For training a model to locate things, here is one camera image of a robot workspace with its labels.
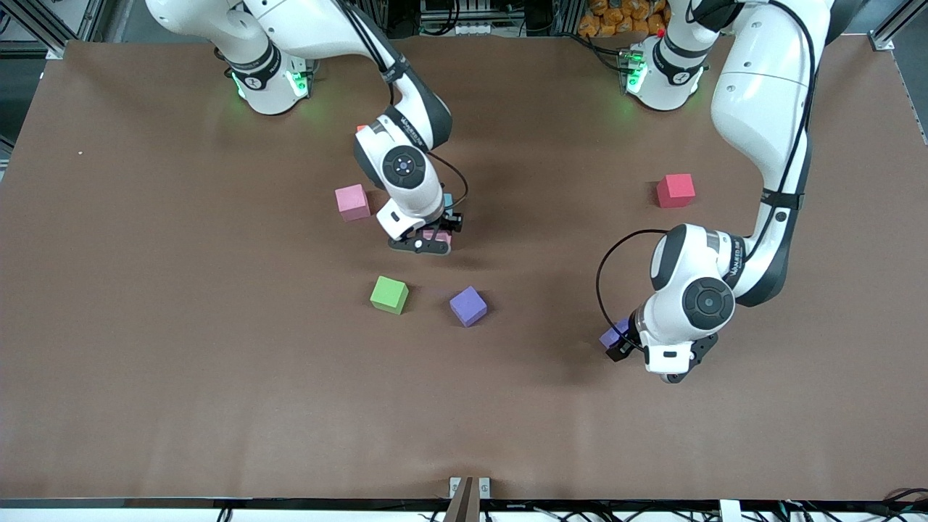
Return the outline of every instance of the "cable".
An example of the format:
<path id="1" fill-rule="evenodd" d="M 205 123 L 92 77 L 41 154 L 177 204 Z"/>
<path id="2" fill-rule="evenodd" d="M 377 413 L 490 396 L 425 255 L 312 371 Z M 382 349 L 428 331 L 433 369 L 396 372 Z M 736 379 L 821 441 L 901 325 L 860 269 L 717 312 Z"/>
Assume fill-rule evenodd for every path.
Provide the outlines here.
<path id="1" fill-rule="evenodd" d="M 641 230 L 628 234 L 627 236 L 619 240 L 619 242 L 614 244 L 612 248 L 606 251 L 606 255 L 602 257 L 602 261 L 599 261 L 599 268 L 596 269 L 596 300 L 599 303 L 599 311 L 602 312 L 602 317 L 606 318 L 606 322 L 609 323 L 609 326 L 615 331 L 616 334 L 618 334 L 620 339 L 623 339 L 625 342 L 629 343 L 631 346 L 634 346 L 635 348 L 641 351 L 644 351 L 644 347 L 636 343 L 635 341 L 632 341 L 628 337 L 626 337 L 624 333 L 619 332 L 619 329 L 615 326 L 615 323 L 612 322 L 612 319 L 609 318 L 609 314 L 606 313 L 606 307 L 602 304 L 602 293 L 599 291 L 599 276 L 602 275 L 602 267 L 605 266 L 606 260 L 609 259 L 609 256 L 612 255 L 612 252 L 614 252 L 615 249 L 622 246 L 622 243 L 641 234 L 666 234 L 668 231 L 669 230 L 661 230 L 659 228 L 643 228 Z M 636 516 L 640 515 L 642 512 L 644 512 L 644 510 L 641 510 L 635 513 L 634 515 L 630 516 L 625 522 L 629 522 L 632 518 L 635 518 Z"/>
<path id="2" fill-rule="evenodd" d="M 573 513 L 570 513 L 569 515 L 565 516 L 563 519 L 564 519 L 564 520 L 570 520 L 571 516 L 580 516 L 580 517 L 583 518 L 586 522 L 593 522 L 592 520 L 589 519 L 589 516 L 584 515 L 584 513 L 583 513 L 582 511 L 574 511 Z"/>
<path id="3" fill-rule="evenodd" d="M 602 55 L 599 53 L 599 48 L 593 45 L 593 41 L 590 40 L 589 36 L 586 38 L 586 40 L 589 42 L 590 49 L 593 50 L 593 54 L 596 55 L 596 58 L 598 58 L 599 61 L 601 61 L 602 64 L 605 65 L 607 69 L 612 69 L 613 71 L 616 71 L 616 72 L 634 72 L 635 71 L 634 69 L 629 69 L 627 67 L 619 67 L 617 65 L 612 65 L 611 63 L 606 61 L 605 58 L 602 57 Z"/>
<path id="4" fill-rule="evenodd" d="M 830 518 L 830 519 L 831 519 L 831 522 L 844 522 L 842 519 L 838 518 L 837 516 L 832 515 L 831 512 L 828 511 L 827 509 L 822 509 L 822 508 L 820 508 L 820 507 L 817 507 L 817 506 L 816 506 L 815 504 L 813 504 L 812 502 L 806 502 L 806 503 L 809 504 L 809 507 L 811 507 L 812 509 L 814 509 L 814 510 L 816 510 L 816 511 L 822 513 L 822 514 L 825 515 L 826 517 Z"/>
<path id="5" fill-rule="evenodd" d="M 803 106 L 803 115 L 799 121 L 799 127 L 796 129 L 796 137 L 793 140 L 793 149 L 790 151 L 790 158 L 786 162 L 786 169 L 783 172 L 783 177 L 780 179 L 780 186 L 777 188 L 777 192 L 783 192 L 783 188 L 786 186 L 786 178 L 790 174 L 790 168 L 793 166 L 793 160 L 795 159 L 796 152 L 799 150 L 799 141 L 802 139 L 803 132 L 808 130 L 809 117 L 812 114 L 812 97 L 815 95 L 815 86 L 818 80 L 818 72 L 816 71 L 815 63 L 815 48 L 812 43 L 812 35 L 809 33 L 806 24 L 799 18 L 799 16 L 789 7 L 785 6 L 777 0 L 770 0 L 770 5 L 774 7 L 779 7 L 783 12 L 790 16 L 796 25 L 799 26 L 799 29 L 803 32 L 803 36 L 806 38 L 806 44 L 809 48 L 809 86 L 806 91 L 806 101 Z M 764 226 L 761 227 L 760 233 L 757 234 L 757 240 L 754 242 L 754 248 L 751 249 L 751 252 L 744 257 L 744 263 L 747 263 L 754 257 L 754 253 L 757 252 L 757 247 L 760 245 L 760 242 L 764 239 L 764 235 L 767 234 L 767 229 L 770 227 L 770 222 L 773 220 L 774 208 L 770 208 L 769 214 L 767 214 L 767 219 L 764 221 Z"/>
<path id="6" fill-rule="evenodd" d="M 602 54 L 604 54 L 604 55 L 619 56 L 619 51 L 618 51 L 618 50 L 616 50 L 616 49 L 607 49 L 606 47 L 595 46 L 595 45 L 593 45 L 592 42 L 589 42 L 589 43 L 588 43 L 586 40 L 584 40 L 584 39 L 581 38 L 580 36 L 578 36 L 578 35 L 576 35 L 576 34 L 573 34 L 573 33 L 554 33 L 554 34 L 552 34 L 551 36 L 567 36 L 568 38 L 571 38 L 572 40 L 574 40 L 577 44 L 580 44 L 581 46 L 584 46 L 584 47 L 586 47 L 587 49 L 591 49 L 591 50 L 592 50 L 593 48 L 595 48 L 596 50 L 598 50 L 600 53 L 602 53 Z"/>
<path id="7" fill-rule="evenodd" d="M 689 522 L 697 522 L 697 520 L 696 520 L 695 518 L 693 518 L 692 516 L 683 515 L 683 514 L 680 513 L 679 511 L 673 511 L 673 510 L 671 510 L 670 513 L 673 513 L 674 515 L 677 515 L 677 516 L 679 516 L 679 517 L 681 517 L 681 518 L 685 518 L 685 519 L 687 519 Z"/>
<path id="8" fill-rule="evenodd" d="M 219 516 L 216 517 L 216 522 L 230 522 L 232 520 L 232 508 L 224 507 L 219 510 Z"/>
<path id="9" fill-rule="evenodd" d="M 370 59 L 374 60 L 374 63 L 377 65 L 377 70 L 380 71 L 380 74 L 387 72 L 387 63 L 383 60 L 383 56 L 380 55 L 380 51 L 374 46 L 373 40 L 370 39 L 370 34 L 365 31 L 364 22 L 358 19 L 357 15 L 345 5 L 343 0 L 337 0 L 337 3 L 342 9 L 342 14 L 348 19 L 348 23 L 350 23 L 352 29 L 354 29 L 354 33 L 357 34 L 357 37 L 361 40 L 361 43 L 364 44 L 365 49 L 367 49 Z M 393 83 L 387 83 L 387 89 L 390 91 L 390 105 L 393 105 L 396 100 Z"/>
<path id="10" fill-rule="evenodd" d="M 446 167 L 448 167 L 449 169 L 455 171 L 455 174 L 457 174 L 458 177 L 461 178 L 461 182 L 464 183 L 464 194 L 463 194 L 460 198 L 458 198 L 458 200 L 457 200 L 456 202 L 452 202 L 450 206 L 446 207 L 446 208 L 455 208 L 455 207 L 458 206 L 461 202 L 463 202 L 464 200 L 467 199 L 467 195 L 468 195 L 468 193 L 470 192 L 470 185 L 468 185 L 467 178 L 464 177 L 463 174 L 461 174 L 461 171 L 459 171 L 457 167 L 455 167 L 453 164 L 447 162 L 444 158 L 442 158 L 442 157 L 439 156 L 438 154 L 435 154 L 435 153 L 432 152 L 431 150 L 429 150 L 428 152 L 426 152 L 426 154 L 432 156 L 434 159 L 438 160 L 439 162 L 444 163 Z"/>
<path id="11" fill-rule="evenodd" d="M 432 33 L 424 29 L 422 30 L 422 32 L 428 34 L 429 36 L 442 36 L 442 35 L 448 34 L 455 28 L 456 25 L 458 25 L 458 20 L 460 20 L 460 16 L 461 16 L 461 2 L 460 0 L 455 0 L 454 4 L 448 7 L 448 20 L 445 22 L 445 26 L 442 29 L 438 30 L 436 33 Z"/>
<path id="12" fill-rule="evenodd" d="M 617 57 L 619 56 L 619 51 L 615 49 L 607 49 L 605 47 L 596 46 L 593 44 L 593 41 L 589 38 L 589 36 L 586 38 L 586 40 L 580 38 L 579 36 L 573 33 L 554 33 L 553 36 L 567 36 L 568 38 L 574 40 L 576 43 L 580 44 L 581 46 L 584 46 L 587 49 L 593 51 L 593 54 L 596 55 L 596 58 L 599 59 L 599 61 L 603 65 L 605 65 L 607 69 L 610 69 L 616 72 L 634 72 L 635 71 L 634 69 L 631 69 L 628 67 L 618 67 L 616 65 L 612 65 L 611 63 L 609 63 L 609 61 L 603 58 L 602 55 L 609 55 L 609 56 Z"/>
<path id="13" fill-rule="evenodd" d="M 908 497 L 909 495 L 914 495 L 915 493 L 928 493 L 928 489 L 925 489 L 925 488 L 912 488 L 912 489 L 906 489 L 905 491 L 902 491 L 901 493 L 898 493 L 898 494 L 896 494 L 896 495 L 893 495 L 892 497 L 887 497 L 887 498 L 883 499 L 883 503 L 887 503 L 887 502 L 897 502 L 897 501 L 900 501 L 900 500 L 902 500 L 902 499 Z"/>

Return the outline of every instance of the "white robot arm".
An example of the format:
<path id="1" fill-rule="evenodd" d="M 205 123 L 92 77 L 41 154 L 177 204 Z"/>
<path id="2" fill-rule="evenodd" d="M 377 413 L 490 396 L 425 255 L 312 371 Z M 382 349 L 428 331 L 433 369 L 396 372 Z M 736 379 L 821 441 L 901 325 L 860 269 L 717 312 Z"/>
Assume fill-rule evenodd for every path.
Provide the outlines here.
<path id="1" fill-rule="evenodd" d="M 712 102 L 719 134 L 757 165 L 764 179 L 754 234 L 740 237 L 680 225 L 651 260 L 655 293 L 631 314 L 610 356 L 645 352 L 649 372 L 679 382 L 715 343 L 735 305 L 775 297 L 786 279 L 790 242 L 802 208 L 811 146 L 807 125 L 833 0 L 670 0 L 675 16 L 663 38 L 632 47 L 641 65 L 626 89 L 669 111 L 696 90 L 718 32 L 734 45 Z"/>
<path id="2" fill-rule="evenodd" d="M 308 95 L 305 61 L 346 54 L 370 58 L 401 99 L 354 136 L 354 156 L 391 199 L 378 211 L 396 250 L 449 254 L 439 229 L 460 231 L 445 212 L 441 183 L 426 155 L 451 134 L 451 113 L 372 20 L 343 0 L 146 0 L 165 28 L 213 42 L 240 95 L 258 112 L 278 114 Z M 423 236 L 432 230 L 430 239 Z"/>

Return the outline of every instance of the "purple cube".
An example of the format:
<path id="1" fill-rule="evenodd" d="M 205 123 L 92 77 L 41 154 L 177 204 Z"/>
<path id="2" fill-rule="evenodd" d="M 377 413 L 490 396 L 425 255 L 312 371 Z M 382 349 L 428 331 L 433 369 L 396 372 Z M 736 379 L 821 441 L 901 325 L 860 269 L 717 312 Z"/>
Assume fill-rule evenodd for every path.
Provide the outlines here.
<path id="1" fill-rule="evenodd" d="M 618 328 L 619 332 L 622 334 L 628 333 L 628 318 L 615 323 L 615 327 Z M 618 344 L 619 334 L 615 332 L 615 329 L 610 328 L 599 338 L 599 341 L 603 346 L 606 347 L 606 349 L 609 349 L 610 347 Z"/>
<path id="2" fill-rule="evenodd" d="M 472 286 L 451 299 L 451 310 L 465 327 L 471 326 L 486 315 L 486 303 Z"/>

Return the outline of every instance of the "foam block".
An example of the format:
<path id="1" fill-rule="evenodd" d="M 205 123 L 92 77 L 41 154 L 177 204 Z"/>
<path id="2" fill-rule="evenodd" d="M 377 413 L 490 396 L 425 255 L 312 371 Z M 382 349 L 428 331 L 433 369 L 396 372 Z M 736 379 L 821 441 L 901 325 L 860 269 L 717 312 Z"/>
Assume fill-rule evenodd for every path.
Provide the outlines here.
<path id="1" fill-rule="evenodd" d="M 374 285 L 374 293 L 370 295 L 370 304 L 378 310 L 400 315 L 407 297 L 409 288 L 404 282 L 380 276 Z"/>
<path id="2" fill-rule="evenodd" d="M 615 327 L 619 329 L 619 332 L 626 333 L 628 332 L 628 318 L 620 320 L 615 323 Z M 602 343 L 606 349 L 609 349 L 619 342 L 619 334 L 615 332 L 614 329 L 610 328 L 602 336 L 599 337 L 599 342 Z"/>
<path id="3" fill-rule="evenodd" d="M 486 303 L 472 286 L 451 299 L 451 310 L 465 327 L 471 326 L 486 315 Z"/>
<path id="4" fill-rule="evenodd" d="M 657 202 L 661 208 L 680 208 L 696 197 L 689 174 L 668 174 L 657 184 Z"/>
<path id="5" fill-rule="evenodd" d="M 367 194 L 361 185 L 335 190 L 335 200 L 339 204 L 339 213 L 345 221 L 353 221 L 370 215 Z"/>
<path id="6" fill-rule="evenodd" d="M 422 237 L 425 238 L 425 239 L 427 239 L 427 240 L 430 240 L 430 239 L 432 238 L 432 234 L 433 234 L 433 233 L 434 233 L 434 230 L 423 230 L 423 231 L 422 231 Z M 447 230 L 439 230 L 439 231 L 438 231 L 438 238 L 436 238 L 436 239 L 437 239 L 438 241 L 444 241 L 444 242 L 446 242 L 446 243 L 448 243 L 448 244 L 451 244 L 451 232 L 448 232 Z"/>

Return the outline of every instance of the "brown table surface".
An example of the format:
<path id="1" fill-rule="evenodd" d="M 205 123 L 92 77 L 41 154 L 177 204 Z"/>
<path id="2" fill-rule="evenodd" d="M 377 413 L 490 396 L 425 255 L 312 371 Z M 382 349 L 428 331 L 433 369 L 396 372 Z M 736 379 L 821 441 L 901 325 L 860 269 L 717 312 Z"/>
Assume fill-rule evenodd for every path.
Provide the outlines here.
<path id="1" fill-rule="evenodd" d="M 673 113 L 619 94 L 574 42 L 398 44 L 455 114 L 471 184 L 447 258 L 342 223 L 357 124 L 387 92 L 328 60 L 263 117 L 208 46 L 89 45 L 51 61 L 0 186 L 0 496 L 876 499 L 928 483 L 928 150 L 893 57 L 824 56 L 806 209 L 783 293 L 739 308 L 666 385 L 606 359 L 593 291 L 637 228 L 749 234 L 760 175 L 709 118 L 728 43 Z M 652 201 L 691 172 L 697 199 Z M 456 193 L 459 185 L 442 176 Z M 375 198 L 382 204 L 385 197 Z M 608 265 L 618 317 L 656 238 Z M 378 275 L 411 287 L 370 306 Z M 491 312 L 462 328 L 468 285 Z"/>

